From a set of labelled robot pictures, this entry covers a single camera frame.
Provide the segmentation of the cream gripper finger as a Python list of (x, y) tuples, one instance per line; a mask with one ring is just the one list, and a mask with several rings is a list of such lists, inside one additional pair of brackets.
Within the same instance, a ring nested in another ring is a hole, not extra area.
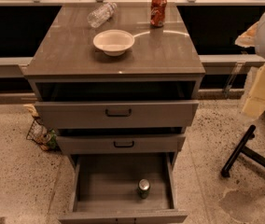
[(252, 119), (258, 119), (265, 111), (265, 64), (258, 70), (253, 85), (245, 99), (242, 112)]
[(258, 28), (258, 23), (255, 22), (245, 32), (243, 32), (241, 35), (239, 35), (236, 38), (235, 44), (243, 48), (254, 47), (257, 28)]

